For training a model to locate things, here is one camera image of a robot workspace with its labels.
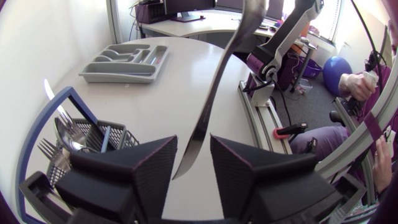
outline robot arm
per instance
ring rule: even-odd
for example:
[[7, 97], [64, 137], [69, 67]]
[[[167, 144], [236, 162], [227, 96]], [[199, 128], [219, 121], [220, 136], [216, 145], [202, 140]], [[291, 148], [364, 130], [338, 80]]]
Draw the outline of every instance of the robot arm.
[[282, 57], [307, 22], [317, 18], [323, 8], [323, 0], [295, 0], [295, 8], [272, 38], [256, 46], [248, 57], [248, 67], [261, 80], [268, 81], [277, 73]]

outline person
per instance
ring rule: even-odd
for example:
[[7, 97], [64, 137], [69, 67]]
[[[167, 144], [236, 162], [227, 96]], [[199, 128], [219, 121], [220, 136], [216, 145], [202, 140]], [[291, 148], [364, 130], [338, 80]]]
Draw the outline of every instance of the person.
[[[398, 46], [398, 30], [389, 21], [388, 24], [389, 35], [391, 39], [391, 50], [392, 50], [392, 61], [394, 63], [397, 46]], [[391, 69], [387, 66], [381, 66], [381, 77], [382, 85], [385, 86]], [[358, 118], [358, 122], [361, 123], [364, 117], [372, 110], [373, 106], [379, 98], [379, 87], [374, 88], [373, 85], [367, 81], [363, 74], [342, 74], [339, 85], [340, 94], [342, 96], [352, 96], [358, 101], [365, 101], [362, 108], [362, 116]], [[394, 131], [398, 130], [398, 110], [392, 117], [388, 126]], [[329, 154], [331, 154], [337, 147], [342, 144], [349, 137], [349, 132], [345, 127], [342, 126], [330, 126], [314, 129], [307, 131], [303, 134], [299, 134], [291, 143], [290, 148], [293, 153], [303, 153], [307, 143], [316, 138], [318, 140], [318, 146], [315, 151], [315, 155], [318, 161], [322, 161]], [[391, 158], [387, 149], [386, 140], [384, 136], [381, 136], [376, 142], [371, 144], [369, 147], [370, 151], [374, 155], [375, 164], [373, 167], [374, 185], [376, 187], [378, 198], [382, 200], [382, 195], [386, 191], [392, 179], [391, 159], [395, 161], [398, 158], [398, 145], [394, 141], [394, 157]], [[358, 180], [363, 180], [363, 173], [356, 170], [353, 175]]]
[[[396, 49], [398, 46], [398, 32], [392, 25], [391, 21], [388, 24], [389, 34], [391, 38], [391, 49], [393, 55], [393, 61], [396, 56]], [[391, 69], [388, 66], [381, 66], [382, 85], [385, 86], [389, 78]], [[358, 122], [361, 123], [364, 117], [372, 110], [373, 106], [379, 98], [379, 87], [374, 88], [373, 85], [367, 81], [365, 76], [360, 74], [342, 74], [340, 82], [338, 85], [339, 91], [342, 96], [352, 96], [358, 101], [365, 101], [362, 114], [363, 116], [358, 118]], [[396, 111], [393, 118], [390, 120], [388, 126], [391, 126], [392, 130], [398, 130], [398, 110]], [[305, 133], [299, 134], [291, 143], [290, 148], [293, 153], [303, 153], [307, 143], [316, 138], [318, 140], [317, 150], [315, 155], [318, 161], [322, 161], [329, 154], [331, 154], [337, 147], [342, 144], [349, 137], [349, 131], [342, 126], [329, 126], [322, 127], [314, 130], [307, 131]], [[397, 144], [394, 143], [394, 152], [397, 150]], [[370, 146], [372, 154], [376, 152], [375, 142]], [[397, 153], [394, 153], [394, 158], [398, 158]]]
[[380, 199], [390, 185], [392, 179], [391, 155], [384, 136], [380, 136], [376, 141], [376, 152], [374, 154], [372, 173], [373, 182]]

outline window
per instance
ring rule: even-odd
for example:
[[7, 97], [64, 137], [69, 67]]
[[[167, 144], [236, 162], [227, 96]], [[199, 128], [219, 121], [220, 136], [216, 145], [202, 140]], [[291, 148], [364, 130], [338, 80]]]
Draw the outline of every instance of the window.
[[313, 34], [334, 41], [338, 17], [340, 15], [341, 0], [325, 0], [319, 16], [311, 21], [310, 30]]
[[[242, 10], [243, 0], [217, 0], [217, 6], [224, 9], [235, 9]], [[286, 18], [290, 13], [292, 13], [295, 6], [295, 0], [284, 0], [283, 14]], [[319, 16], [311, 21], [312, 26], [310, 31], [322, 39], [329, 40], [333, 42], [338, 17], [340, 15], [341, 0], [324, 0], [324, 7]]]

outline cutlery tray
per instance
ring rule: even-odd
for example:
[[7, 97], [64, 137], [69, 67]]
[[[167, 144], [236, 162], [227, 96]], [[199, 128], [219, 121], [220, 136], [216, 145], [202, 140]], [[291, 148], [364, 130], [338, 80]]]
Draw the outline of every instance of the cutlery tray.
[[79, 76], [88, 83], [151, 83], [157, 78], [168, 52], [169, 48], [161, 45], [110, 45]]

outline white round table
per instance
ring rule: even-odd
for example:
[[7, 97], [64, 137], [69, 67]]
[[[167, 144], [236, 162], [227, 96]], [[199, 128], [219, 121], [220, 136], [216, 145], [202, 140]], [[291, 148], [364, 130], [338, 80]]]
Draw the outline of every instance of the white round table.
[[[129, 43], [169, 46], [163, 67], [151, 84], [87, 83], [78, 72], [82, 63], [54, 88], [72, 86], [94, 115], [125, 124], [140, 143], [176, 134], [177, 170], [205, 102], [223, 49], [206, 42], [179, 37], [154, 37]], [[218, 87], [206, 139], [193, 167], [170, 182], [163, 218], [209, 220], [223, 218], [210, 154], [210, 133], [254, 145], [238, 84], [249, 75], [247, 66], [232, 56]], [[71, 103], [63, 104], [73, 117], [81, 116]]]

